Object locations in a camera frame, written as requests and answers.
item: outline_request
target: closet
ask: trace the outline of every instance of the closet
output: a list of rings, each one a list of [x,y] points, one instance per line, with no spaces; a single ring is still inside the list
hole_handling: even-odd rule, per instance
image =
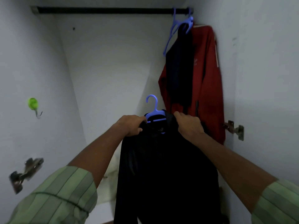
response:
[[[225,145],[299,184],[299,0],[0,0],[0,223],[122,115],[151,112],[149,94],[161,101],[158,110],[165,108],[158,80],[171,13],[33,14],[30,6],[191,7],[194,23],[212,26],[216,36],[225,121],[245,129],[244,141],[227,132]],[[179,20],[188,17],[183,13]],[[39,101],[40,119],[27,106],[30,97]],[[119,154],[107,175],[117,176]],[[15,195],[8,176],[30,157],[43,157],[43,167]],[[109,183],[105,200],[111,201],[99,203],[86,223],[113,220]],[[219,184],[230,223],[251,223],[221,177]]]

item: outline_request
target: black garment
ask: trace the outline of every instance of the black garment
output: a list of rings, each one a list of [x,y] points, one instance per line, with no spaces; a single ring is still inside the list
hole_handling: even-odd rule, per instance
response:
[[[192,33],[186,34],[188,26],[182,24],[178,38],[166,54],[166,89],[172,104],[179,103],[185,109],[192,102],[194,48]]]
[[[123,140],[114,224],[221,223],[215,166],[165,114],[165,134],[142,123]]]

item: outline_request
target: forearm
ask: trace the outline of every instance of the forearm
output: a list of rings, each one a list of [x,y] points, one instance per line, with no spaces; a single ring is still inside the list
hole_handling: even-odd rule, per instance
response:
[[[114,124],[103,135],[82,150],[68,166],[75,166],[92,173],[96,187],[99,186],[114,151],[128,133],[127,129]]]
[[[217,143],[205,133],[191,141],[211,160],[224,180],[253,212],[264,189],[277,179],[244,157]]]

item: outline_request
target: green striped shirt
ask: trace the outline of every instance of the green striped shirt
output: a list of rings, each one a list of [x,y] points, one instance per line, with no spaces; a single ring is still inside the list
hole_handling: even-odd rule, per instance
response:
[[[84,223],[96,203],[97,191],[92,174],[66,166],[24,198],[8,223]],[[252,223],[298,224],[299,187],[286,180],[269,185],[255,207]]]

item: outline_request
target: person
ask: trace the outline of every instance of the person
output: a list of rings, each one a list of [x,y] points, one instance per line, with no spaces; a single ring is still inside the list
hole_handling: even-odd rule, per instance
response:
[[[200,119],[175,112],[178,131],[213,162],[252,214],[252,223],[299,223],[299,187],[278,180],[204,133]],[[96,188],[126,136],[138,135],[145,117],[123,116],[50,175],[14,209],[8,223],[84,223],[97,202]]]

